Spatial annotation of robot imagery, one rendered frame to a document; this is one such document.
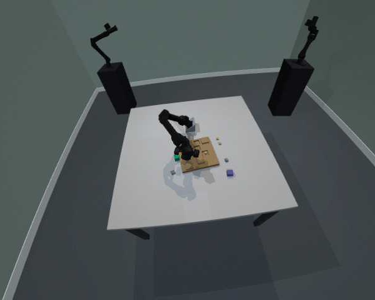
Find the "tan puzzle board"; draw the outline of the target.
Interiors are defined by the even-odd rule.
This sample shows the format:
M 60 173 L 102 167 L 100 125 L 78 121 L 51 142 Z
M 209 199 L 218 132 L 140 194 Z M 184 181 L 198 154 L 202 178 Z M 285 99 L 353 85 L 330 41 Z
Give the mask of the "tan puzzle board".
M 199 157 L 191 156 L 191 159 L 189 161 L 186 161 L 181 158 L 182 154 L 181 152 L 179 152 L 179 160 L 181 163 L 182 173 L 188 173 L 191 171 L 219 165 L 219 161 L 217 159 L 216 153 L 214 152 L 209 137 L 190 140 L 189 144 L 191 145 L 193 150 L 199 150 Z M 204 154 L 205 151 L 207 151 L 207 154 Z

